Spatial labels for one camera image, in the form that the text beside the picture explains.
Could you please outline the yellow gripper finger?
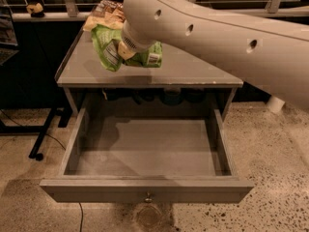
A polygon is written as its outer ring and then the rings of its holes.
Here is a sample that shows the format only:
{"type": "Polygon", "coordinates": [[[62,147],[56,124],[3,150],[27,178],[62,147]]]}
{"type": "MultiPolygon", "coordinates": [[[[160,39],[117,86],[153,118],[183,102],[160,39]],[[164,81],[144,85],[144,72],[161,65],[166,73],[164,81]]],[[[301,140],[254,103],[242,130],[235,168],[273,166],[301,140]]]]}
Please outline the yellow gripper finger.
{"type": "Polygon", "coordinates": [[[135,55],[135,52],[132,51],[123,41],[120,41],[118,44],[118,54],[124,59],[128,60],[135,55]]]}

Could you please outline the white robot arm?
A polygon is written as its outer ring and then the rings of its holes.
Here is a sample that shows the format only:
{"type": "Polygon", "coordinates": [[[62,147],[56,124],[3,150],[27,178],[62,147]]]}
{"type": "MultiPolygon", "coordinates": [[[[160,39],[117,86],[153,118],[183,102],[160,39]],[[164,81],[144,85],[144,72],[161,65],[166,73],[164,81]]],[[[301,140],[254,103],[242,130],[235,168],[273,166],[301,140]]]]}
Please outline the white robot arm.
{"type": "Polygon", "coordinates": [[[309,108],[306,25],[199,6],[196,0],[124,0],[123,41],[182,49],[299,108],[309,108]]]}

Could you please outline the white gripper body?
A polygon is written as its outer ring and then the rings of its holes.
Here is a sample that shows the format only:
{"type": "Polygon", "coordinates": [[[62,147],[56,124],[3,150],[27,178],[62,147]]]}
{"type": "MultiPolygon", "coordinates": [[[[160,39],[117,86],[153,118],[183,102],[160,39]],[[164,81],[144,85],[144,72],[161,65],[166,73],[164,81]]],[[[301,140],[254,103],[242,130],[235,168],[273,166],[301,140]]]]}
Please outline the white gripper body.
{"type": "Polygon", "coordinates": [[[133,52],[144,52],[148,50],[154,43],[154,40],[147,39],[142,33],[135,30],[127,21],[125,21],[122,29],[122,41],[133,52]]]}

